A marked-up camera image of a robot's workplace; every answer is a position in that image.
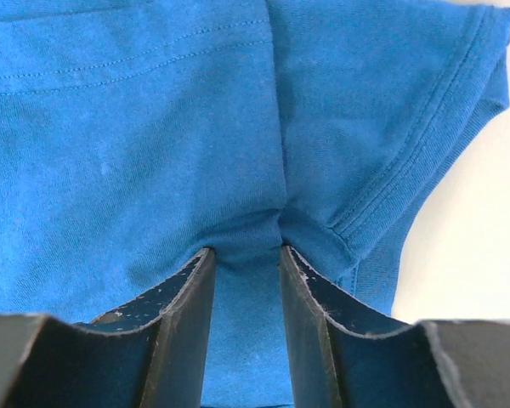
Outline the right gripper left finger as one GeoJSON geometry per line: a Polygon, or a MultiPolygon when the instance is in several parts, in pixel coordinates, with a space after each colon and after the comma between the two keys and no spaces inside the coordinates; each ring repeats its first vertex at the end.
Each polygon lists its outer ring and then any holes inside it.
{"type": "Polygon", "coordinates": [[[178,272],[88,323],[0,314],[0,407],[197,407],[216,258],[178,272]]]}

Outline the blue t shirt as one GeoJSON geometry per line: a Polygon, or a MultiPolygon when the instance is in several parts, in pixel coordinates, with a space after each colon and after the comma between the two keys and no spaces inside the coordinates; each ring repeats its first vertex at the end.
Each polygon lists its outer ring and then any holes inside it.
{"type": "Polygon", "coordinates": [[[292,406],[281,247],[389,313],[509,42],[446,1],[0,1],[0,313],[91,320],[212,247],[202,404],[292,406]]]}

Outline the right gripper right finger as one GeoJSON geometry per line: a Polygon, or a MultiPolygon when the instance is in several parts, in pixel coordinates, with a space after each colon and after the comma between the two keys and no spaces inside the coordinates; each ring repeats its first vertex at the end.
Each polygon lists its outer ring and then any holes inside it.
{"type": "Polygon", "coordinates": [[[297,407],[510,407],[510,320],[379,313],[280,251],[280,290],[297,407]]]}

